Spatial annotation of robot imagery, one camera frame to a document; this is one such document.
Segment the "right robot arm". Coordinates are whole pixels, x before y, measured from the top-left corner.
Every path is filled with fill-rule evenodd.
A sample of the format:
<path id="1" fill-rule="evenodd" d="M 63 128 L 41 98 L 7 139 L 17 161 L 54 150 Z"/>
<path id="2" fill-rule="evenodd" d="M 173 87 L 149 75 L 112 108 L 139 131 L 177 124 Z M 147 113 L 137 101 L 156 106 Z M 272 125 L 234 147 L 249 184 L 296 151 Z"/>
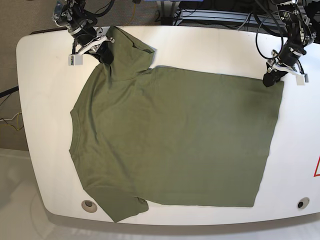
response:
<path id="1" fill-rule="evenodd" d="M 69 66 L 83 64 L 83 55 L 87 54 L 97 59 L 101 64 L 110 65 L 114 56 L 109 43 L 114 43 L 113 37 L 104 34 L 101 27 L 95 27 L 98 18 L 106 15 L 114 5 L 111 0 L 101 13 L 92 13 L 85 9 L 85 0 L 57 1 L 52 19 L 60 28 L 67 28 L 73 38 L 71 54 L 68 56 Z"/>

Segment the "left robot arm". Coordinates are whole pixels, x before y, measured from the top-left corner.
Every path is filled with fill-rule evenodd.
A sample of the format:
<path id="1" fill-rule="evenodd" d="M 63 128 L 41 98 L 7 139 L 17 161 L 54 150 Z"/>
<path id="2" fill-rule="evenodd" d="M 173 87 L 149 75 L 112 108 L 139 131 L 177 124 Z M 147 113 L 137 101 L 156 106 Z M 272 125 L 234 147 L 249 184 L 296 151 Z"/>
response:
<path id="1" fill-rule="evenodd" d="M 278 83 L 286 74 L 296 77 L 296 84 L 303 86 L 309 82 L 300 62 L 300 57 L 307 54 L 305 47 L 312 44 L 317 37 L 317 30 L 311 19 L 297 0 L 275 0 L 277 11 L 269 13 L 273 20 L 274 14 L 284 23 L 285 31 L 279 30 L 281 47 L 279 51 L 272 50 L 271 57 L 266 57 L 266 73 L 263 75 L 265 87 Z"/>

